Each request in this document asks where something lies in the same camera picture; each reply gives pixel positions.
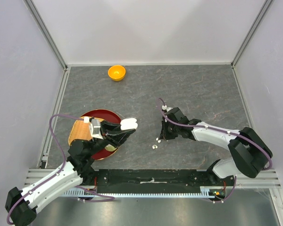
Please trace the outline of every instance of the cable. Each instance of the cable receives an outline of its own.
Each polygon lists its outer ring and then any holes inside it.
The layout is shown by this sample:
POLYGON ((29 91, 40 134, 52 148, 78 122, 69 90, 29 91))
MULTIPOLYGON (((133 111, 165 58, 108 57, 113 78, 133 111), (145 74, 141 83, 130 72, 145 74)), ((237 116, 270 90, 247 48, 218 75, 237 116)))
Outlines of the cable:
MULTIPOLYGON (((159 102, 158 101, 162 101, 162 103, 164 104, 164 106, 166 105, 164 100, 162 98, 158 98, 156 100, 156 104, 157 104, 157 108, 158 110, 160 111, 160 113, 162 114, 162 116, 167 120, 169 121, 170 123, 176 125, 176 126, 182 126, 182 127, 194 127, 194 128, 206 128, 205 126, 203 125, 185 125, 185 124, 180 124, 180 123, 177 123, 177 122, 174 122, 170 119, 168 119, 168 117, 165 115, 165 113, 160 109, 159 107, 159 102)), ((221 132, 221 133, 225 133, 225 134, 228 134, 228 131, 227 130, 224 130, 224 129, 218 129, 218 128, 215 128, 215 127, 207 127, 206 129, 210 129, 210 130, 214 130, 214 131, 218 131, 218 132, 221 132)), ((273 162, 272 162, 272 159, 269 157, 269 155, 267 154, 267 152, 261 148, 259 145, 257 145, 255 142, 253 142, 252 140, 248 139, 247 137, 244 137, 238 133, 233 133, 233 132, 230 132, 229 133, 230 135, 233 135, 233 136, 236 136, 236 137, 239 137, 245 141, 247 141, 248 143, 250 143, 251 145, 255 146, 260 152, 263 153, 263 155, 268 159, 268 162, 269 162, 269 166, 264 168, 263 170, 269 170, 271 169, 271 167, 273 166, 273 162)))
MULTIPOLYGON (((64 154, 63 148, 61 147, 61 145, 60 145, 59 142, 58 142, 58 139, 56 138, 56 135, 55 135, 54 132, 53 132, 52 125, 51 125, 53 118, 55 118, 55 117, 57 117, 57 116, 65 117, 65 118, 69 118, 69 119, 74 119, 74 120, 80 120, 80 121, 84 121, 84 119, 76 118, 76 117, 69 116, 69 115, 65 115, 65 114, 54 114, 54 115, 51 116, 51 118, 49 119, 49 129, 50 129, 51 135, 52 135, 53 139, 56 141, 56 143, 57 143, 59 149, 60 149, 61 152, 62 152, 62 156, 63 156, 63 163, 62 163, 61 168, 57 171, 57 174, 58 174, 58 173, 60 173, 60 172, 63 170, 63 168, 65 167, 65 164, 66 164, 66 156, 65 156, 65 154, 64 154)), ((53 179, 57 174, 54 174, 54 175, 52 175, 50 178, 44 180, 43 182, 41 182, 40 184, 38 184, 36 187, 32 188, 30 191, 31 191, 31 192, 35 191, 35 190, 36 190, 37 188, 39 188, 40 186, 44 185, 45 183, 47 183, 48 181, 50 181, 51 179, 53 179)), ((26 193, 25 195, 23 195, 23 196, 10 208, 10 210, 9 210, 9 212, 8 212, 7 219, 6 219, 7 224, 9 224, 9 225, 13 225, 13 224, 14 224, 13 222, 11 222, 11 221, 9 220, 10 215, 11 215, 11 213, 14 211, 15 207, 16 207, 24 198, 26 198, 28 195, 29 195, 29 192, 26 193)))
POLYGON ((82 202, 111 202, 111 201, 115 200, 115 197, 113 197, 113 196, 97 194, 95 191, 90 191, 90 190, 88 190, 86 188, 83 188, 81 186, 75 186, 75 187, 83 189, 85 192, 88 192, 90 194, 96 195, 98 197, 107 198, 107 199, 102 199, 102 200, 85 200, 85 199, 78 198, 78 200, 82 201, 82 202))
POLYGON ((222 191, 224 191, 226 189, 226 182, 225 182, 225 180, 223 181, 223 185, 224 185, 224 188, 222 189, 222 191))
MULTIPOLYGON (((233 188, 231 189, 230 193, 228 194, 228 196, 226 196, 223 200, 220 200, 220 201, 213 201, 213 203, 223 203, 225 200, 227 200, 229 197, 231 197, 231 195, 233 194, 234 192, 234 189, 236 187, 236 183, 237 183, 237 176, 234 177, 234 185, 233 185, 233 188)), ((212 202, 210 199, 202 199, 203 201, 206 201, 206 202, 212 202)))

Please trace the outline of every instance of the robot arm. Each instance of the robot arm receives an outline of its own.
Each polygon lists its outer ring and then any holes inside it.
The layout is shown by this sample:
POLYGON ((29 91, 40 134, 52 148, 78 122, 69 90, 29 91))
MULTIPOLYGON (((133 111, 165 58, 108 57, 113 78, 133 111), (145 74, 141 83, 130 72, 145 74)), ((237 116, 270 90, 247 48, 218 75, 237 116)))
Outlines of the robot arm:
POLYGON ((137 128, 136 119, 125 119, 121 121, 121 124, 100 122, 94 118, 90 121, 93 138, 74 140, 70 144, 68 150, 70 156, 66 163, 35 184, 22 190, 14 187, 9 191, 5 205, 8 212, 17 201, 22 199, 10 215, 16 226, 29 225, 45 206, 70 188, 81 184, 92 184, 97 173, 91 167, 94 162, 92 156, 108 145, 120 147, 137 128))
POLYGON ((217 160, 208 169, 208 171, 211 171, 218 178, 225 178, 240 173, 250 178, 255 178, 268 162, 265 155, 254 145, 232 134, 242 135, 250 139, 264 149, 270 158, 273 156, 266 144, 251 128, 245 127, 243 130, 219 128, 208 125, 201 120, 188 120, 178 107, 167 108, 165 105, 162 106, 162 110, 165 112, 165 116, 171 121, 180 124, 194 125, 195 127, 174 125, 163 117, 160 134, 161 139, 175 139, 178 135, 181 135, 183 138, 195 141, 206 141, 230 151, 232 155, 231 158, 217 160))

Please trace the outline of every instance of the wooden basket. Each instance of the wooden basket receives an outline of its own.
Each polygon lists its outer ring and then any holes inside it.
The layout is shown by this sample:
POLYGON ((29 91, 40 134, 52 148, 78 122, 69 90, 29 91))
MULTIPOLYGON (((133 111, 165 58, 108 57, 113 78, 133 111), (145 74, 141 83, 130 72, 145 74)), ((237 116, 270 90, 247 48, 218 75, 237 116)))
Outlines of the wooden basket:
POLYGON ((70 145, 71 142, 73 142, 73 140, 75 139, 81 139, 81 140, 91 140, 92 139, 88 123, 84 123, 84 121, 81 121, 81 120, 76 120, 74 122, 74 125, 69 134, 68 144, 70 145))

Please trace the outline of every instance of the gray marble surface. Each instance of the gray marble surface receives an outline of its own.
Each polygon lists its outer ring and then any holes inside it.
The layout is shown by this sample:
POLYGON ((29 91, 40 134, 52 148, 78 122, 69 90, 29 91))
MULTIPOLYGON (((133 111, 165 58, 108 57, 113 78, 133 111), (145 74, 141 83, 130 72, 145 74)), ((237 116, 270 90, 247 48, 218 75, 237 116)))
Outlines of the gray marble surface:
MULTIPOLYGON (((156 142, 161 115, 156 98, 179 107, 189 118, 227 129, 247 126, 246 115, 229 65, 126 66, 120 82, 111 80, 108 66, 72 67, 60 113, 81 116, 93 109, 108 109, 121 118, 136 117, 138 129, 112 156, 96 161, 95 169, 206 169, 229 151, 204 142, 178 137, 156 142)), ((56 135, 66 154, 74 121, 59 118, 56 135)), ((47 168, 62 162, 53 142, 47 168)))

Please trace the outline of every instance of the round red tray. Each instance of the round red tray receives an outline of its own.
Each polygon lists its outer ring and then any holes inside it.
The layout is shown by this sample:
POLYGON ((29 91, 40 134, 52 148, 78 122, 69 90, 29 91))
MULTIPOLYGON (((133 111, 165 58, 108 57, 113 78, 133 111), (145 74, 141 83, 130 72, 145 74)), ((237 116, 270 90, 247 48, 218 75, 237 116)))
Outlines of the round red tray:
MULTIPOLYGON (((100 118, 100 119, 104 119, 106 121, 113 122, 113 123, 120 123, 121 122, 121 118, 117 114, 115 114, 112 111, 106 110, 106 109, 92 110, 92 111, 89 111, 89 112, 83 114, 82 117, 83 116, 100 118)), ((104 148, 104 149, 100 150, 99 152, 97 152, 96 154, 94 154, 92 156, 92 158, 94 160, 102 160, 102 159, 105 159, 105 158, 113 155, 117 150, 118 150, 118 148, 115 151, 110 152, 110 151, 107 151, 104 148)))

